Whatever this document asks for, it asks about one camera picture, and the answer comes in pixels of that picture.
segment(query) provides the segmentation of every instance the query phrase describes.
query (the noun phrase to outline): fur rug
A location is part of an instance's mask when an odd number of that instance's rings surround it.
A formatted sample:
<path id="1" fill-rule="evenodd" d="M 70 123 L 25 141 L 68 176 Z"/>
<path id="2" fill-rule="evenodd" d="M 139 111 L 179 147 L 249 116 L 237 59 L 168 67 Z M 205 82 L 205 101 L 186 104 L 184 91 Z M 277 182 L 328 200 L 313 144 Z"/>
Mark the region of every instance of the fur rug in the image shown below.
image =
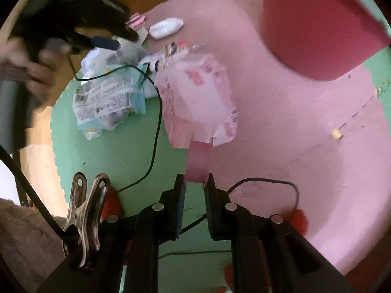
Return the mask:
<path id="1" fill-rule="evenodd" d="M 56 217 L 62 227 L 65 218 Z M 64 259 L 61 240 L 39 212 L 0 199 L 0 254 L 28 293 Z"/>

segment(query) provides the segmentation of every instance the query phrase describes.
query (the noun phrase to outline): white bar of soap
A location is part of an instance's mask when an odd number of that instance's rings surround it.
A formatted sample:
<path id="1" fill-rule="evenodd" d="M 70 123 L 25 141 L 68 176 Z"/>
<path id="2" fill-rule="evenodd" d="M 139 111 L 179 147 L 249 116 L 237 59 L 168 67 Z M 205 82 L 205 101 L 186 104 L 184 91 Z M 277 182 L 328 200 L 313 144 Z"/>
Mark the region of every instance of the white bar of soap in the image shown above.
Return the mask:
<path id="1" fill-rule="evenodd" d="M 163 39 L 167 36 L 173 35 L 178 32 L 183 26 L 184 22 L 182 19 L 176 17 L 170 17 L 163 21 L 153 24 L 149 28 L 149 34 L 156 40 Z"/>

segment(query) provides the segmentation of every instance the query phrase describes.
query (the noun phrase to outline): small yellow object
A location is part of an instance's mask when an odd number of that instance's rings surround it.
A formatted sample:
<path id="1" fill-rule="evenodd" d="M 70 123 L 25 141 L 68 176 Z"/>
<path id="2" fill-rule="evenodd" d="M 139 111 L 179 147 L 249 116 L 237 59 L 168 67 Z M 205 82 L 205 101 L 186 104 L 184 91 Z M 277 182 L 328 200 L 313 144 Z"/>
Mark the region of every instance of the small yellow object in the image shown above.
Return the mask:
<path id="1" fill-rule="evenodd" d="M 334 129 L 332 135 L 337 140 L 340 140 L 343 137 L 343 135 L 339 129 Z"/>

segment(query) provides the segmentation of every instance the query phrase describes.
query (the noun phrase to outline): pink mat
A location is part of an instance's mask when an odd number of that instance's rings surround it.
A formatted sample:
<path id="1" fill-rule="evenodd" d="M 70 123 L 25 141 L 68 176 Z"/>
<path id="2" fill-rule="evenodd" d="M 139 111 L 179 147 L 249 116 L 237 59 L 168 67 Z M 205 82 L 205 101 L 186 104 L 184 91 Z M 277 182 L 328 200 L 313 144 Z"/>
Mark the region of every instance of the pink mat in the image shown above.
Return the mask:
<path id="1" fill-rule="evenodd" d="M 391 145 L 371 73 L 358 66 L 316 82 L 284 67 L 259 35 L 262 0 L 170 0 L 146 24 L 184 19 L 176 35 L 149 39 L 152 52 L 175 41 L 205 43 L 226 65 L 239 112 L 237 137 L 214 148 L 212 172 L 228 189 L 250 176 L 289 180 L 301 192 L 307 239 L 346 273 L 388 224 Z M 331 133 L 340 128 L 344 137 Z M 246 183 L 232 201 L 269 216 L 292 208 L 286 186 Z"/>

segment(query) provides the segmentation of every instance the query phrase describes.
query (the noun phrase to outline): human hand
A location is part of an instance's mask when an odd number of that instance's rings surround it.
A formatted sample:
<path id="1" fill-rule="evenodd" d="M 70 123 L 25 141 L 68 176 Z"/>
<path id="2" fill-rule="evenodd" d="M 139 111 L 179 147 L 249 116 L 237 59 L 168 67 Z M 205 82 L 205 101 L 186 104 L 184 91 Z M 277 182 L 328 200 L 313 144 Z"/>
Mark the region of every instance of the human hand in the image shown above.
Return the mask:
<path id="1" fill-rule="evenodd" d="M 48 98 L 49 89 L 54 86 L 56 70 L 70 51 L 69 45 L 64 45 L 60 53 L 41 50 L 38 54 L 39 63 L 34 63 L 29 58 L 23 39 L 11 38 L 6 45 L 0 47 L 0 63 L 9 62 L 25 68 L 31 77 L 26 82 L 26 89 L 43 103 Z"/>

